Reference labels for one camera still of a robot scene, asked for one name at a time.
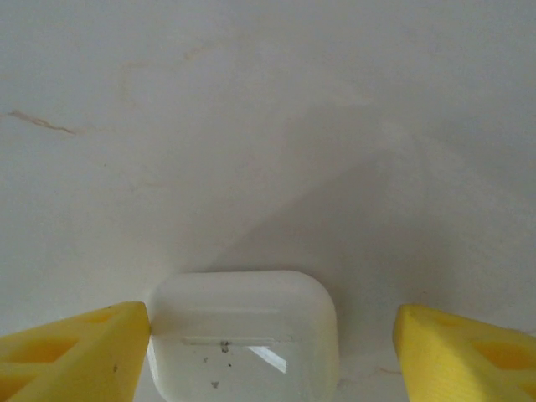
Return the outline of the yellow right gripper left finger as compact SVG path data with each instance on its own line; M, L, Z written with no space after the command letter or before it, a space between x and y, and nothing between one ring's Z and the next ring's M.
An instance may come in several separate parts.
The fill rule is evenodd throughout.
M151 327L129 301L0 337L0 402L133 402Z

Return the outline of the white earbud charging case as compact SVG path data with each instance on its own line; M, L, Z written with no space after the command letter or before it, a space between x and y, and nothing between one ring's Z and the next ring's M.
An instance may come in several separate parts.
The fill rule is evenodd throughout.
M309 275L179 274L153 291L147 310L147 357L165 402L332 402L337 315Z

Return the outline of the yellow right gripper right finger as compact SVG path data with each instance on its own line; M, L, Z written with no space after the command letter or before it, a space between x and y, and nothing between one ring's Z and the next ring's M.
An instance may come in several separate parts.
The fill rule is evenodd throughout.
M536 337L406 304L393 342L410 402L536 402Z

